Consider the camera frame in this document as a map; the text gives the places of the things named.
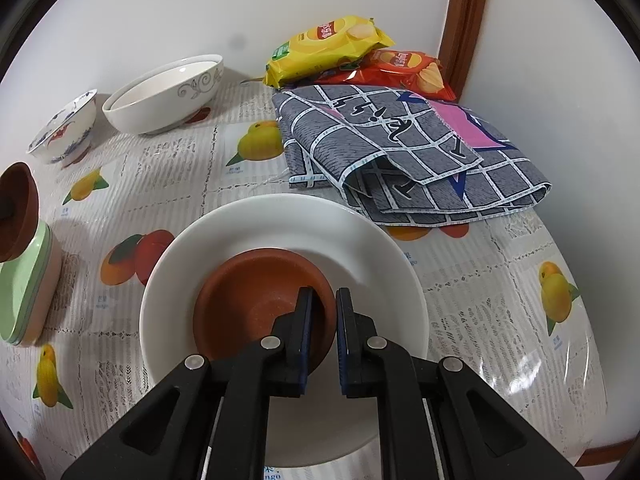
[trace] folded cloth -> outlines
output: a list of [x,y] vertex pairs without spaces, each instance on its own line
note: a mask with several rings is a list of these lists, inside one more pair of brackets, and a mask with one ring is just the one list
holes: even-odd
[[290,186],[332,184],[379,224],[501,216],[536,205],[551,187],[512,142],[457,104],[358,86],[309,86],[273,101]]

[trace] orange chip bag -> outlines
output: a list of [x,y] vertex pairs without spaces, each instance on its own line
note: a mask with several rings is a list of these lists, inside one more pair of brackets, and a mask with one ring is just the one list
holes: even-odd
[[263,82],[281,88],[285,82],[317,74],[356,61],[374,48],[393,45],[393,40],[359,16],[344,16],[310,28],[281,44],[267,63]]
[[431,99],[455,101],[456,95],[442,80],[440,63],[424,52],[375,50],[361,60],[327,70],[319,84],[354,84],[406,88]]

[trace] terracotta bowl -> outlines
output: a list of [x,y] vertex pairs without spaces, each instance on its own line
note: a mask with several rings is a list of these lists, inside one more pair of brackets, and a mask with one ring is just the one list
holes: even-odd
[[209,359],[233,357],[269,335],[273,321],[295,309],[301,286],[312,286],[324,307],[312,325],[309,369],[315,370],[334,341],[334,293],[314,264],[283,249],[247,251],[211,273],[193,310],[198,352]]
[[0,176],[0,201],[13,213],[0,219],[0,262],[20,256],[38,227],[38,189],[24,162],[16,162]]

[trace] plastic tablecloth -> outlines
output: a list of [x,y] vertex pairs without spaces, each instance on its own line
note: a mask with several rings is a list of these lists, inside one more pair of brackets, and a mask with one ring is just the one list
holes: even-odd
[[[40,217],[62,244],[62,274],[36,346],[0,345],[0,410],[47,479],[59,478],[150,387],[138,319],[157,259],[152,248],[162,245],[153,241],[247,196],[308,192],[341,202],[333,189],[289,189],[282,154],[229,163],[252,123],[275,119],[272,92],[257,82],[228,83],[186,124],[155,137],[119,133],[98,112],[82,160],[67,168],[30,162]],[[100,186],[80,192],[96,175]],[[582,298],[565,321],[547,323],[540,266],[552,262],[579,284],[535,211],[391,234],[426,297],[428,358],[459,356],[575,462],[603,421],[604,380]],[[137,251],[143,247],[151,249]],[[32,398],[45,344],[72,408]],[[327,464],[266,467],[264,477],[379,479],[379,444]]]

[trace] white wall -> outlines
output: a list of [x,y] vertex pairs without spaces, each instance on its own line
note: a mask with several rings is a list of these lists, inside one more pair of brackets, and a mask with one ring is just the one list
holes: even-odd
[[204,53],[262,75],[293,34],[345,14],[374,17],[401,48],[438,51],[448,0],[58,0],[0,84],[0,168],[83,91],[113,92],[166,62]]
[[488,0],[462,99],[551,179],[538,207],[607,387],[592,446],[640,430],[640,63],[593,0]]

